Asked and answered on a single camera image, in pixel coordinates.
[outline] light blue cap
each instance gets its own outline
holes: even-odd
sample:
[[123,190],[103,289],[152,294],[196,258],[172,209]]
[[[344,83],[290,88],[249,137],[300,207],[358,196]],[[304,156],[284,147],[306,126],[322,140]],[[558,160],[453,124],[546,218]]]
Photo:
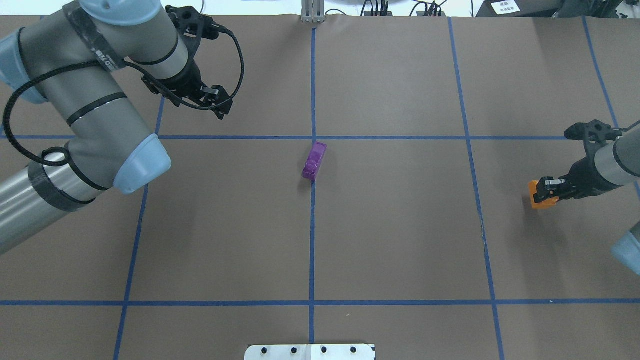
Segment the light blue cap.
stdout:
[[[20,55],[19,32],[18,29],[0,40],[0,81],[9,85],[13,91],[31,80]],[[35,87],[30,88],[20,97],[34,104],[47,102]]]
[[80,0],[92,17],[116,26],[134,26],[153,19],[162,9],[160,0]]
[[632,233],[627,232],[622,239],[618,240],[611,247],[611,254],[626,267],[640,275],[640,242]]
[[129,195],[170,168],[171,158],[166,149],[158,136],[151,134],[129,155],[113,180],[113,186]]

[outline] orange block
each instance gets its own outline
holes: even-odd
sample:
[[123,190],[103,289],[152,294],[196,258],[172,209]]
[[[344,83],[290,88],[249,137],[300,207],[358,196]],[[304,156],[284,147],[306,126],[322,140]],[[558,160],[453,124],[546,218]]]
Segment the orange block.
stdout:
[[531,208],[536,210],[542,210],[542,209],[548,209],[548,208],[554,207],[557,204],[557,202],[560,201],[560,198],[557,196],[552,197],[551,199],[544,200],[539,204],[536,204],[536,202],[533,200],[533,194],[538,192],[538,189],[536,189],[536,186],[538,185],[538,183],[539,181],[537,180],[531,181],[529,183],[529,198],[531,199]]

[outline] purple object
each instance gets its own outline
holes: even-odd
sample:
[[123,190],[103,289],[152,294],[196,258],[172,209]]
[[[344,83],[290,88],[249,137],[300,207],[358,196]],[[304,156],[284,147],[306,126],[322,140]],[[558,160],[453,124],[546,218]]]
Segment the purple object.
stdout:
[[315,181],[320,171],[320,165],[322,165],[322,158],[326,151],[326,144],[316,142],[311,148],[307,162],[305,163],[305,169],[302,170],[302,177]]

